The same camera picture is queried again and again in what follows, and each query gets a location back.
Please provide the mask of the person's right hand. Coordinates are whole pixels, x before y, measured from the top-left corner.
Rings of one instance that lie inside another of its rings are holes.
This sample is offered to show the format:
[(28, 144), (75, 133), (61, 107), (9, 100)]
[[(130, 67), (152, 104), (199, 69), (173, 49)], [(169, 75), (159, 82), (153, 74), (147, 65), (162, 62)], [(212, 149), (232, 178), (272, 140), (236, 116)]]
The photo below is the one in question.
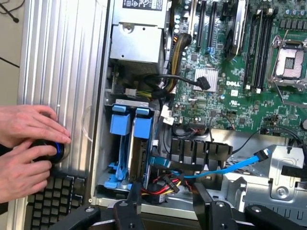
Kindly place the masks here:
[(1, 203), (26, 197), (46, 187), (52, 164), (33, 160), (55, 155), (57, 150), (53, 146), (30, 147), (31, 144), (31, 140), (26, 140), (0, 157)]

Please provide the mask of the person's left hand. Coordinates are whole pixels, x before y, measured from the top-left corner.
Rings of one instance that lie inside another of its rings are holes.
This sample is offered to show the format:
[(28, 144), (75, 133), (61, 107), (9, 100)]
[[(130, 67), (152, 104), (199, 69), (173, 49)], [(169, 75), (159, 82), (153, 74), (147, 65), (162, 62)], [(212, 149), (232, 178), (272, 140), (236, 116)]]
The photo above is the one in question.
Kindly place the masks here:
[(26, 139), (71, 142), (70, 132), (58, 123), (56, 112), (46, 105), (14, 105), (0, 108), (0, 143), (8, 148)]

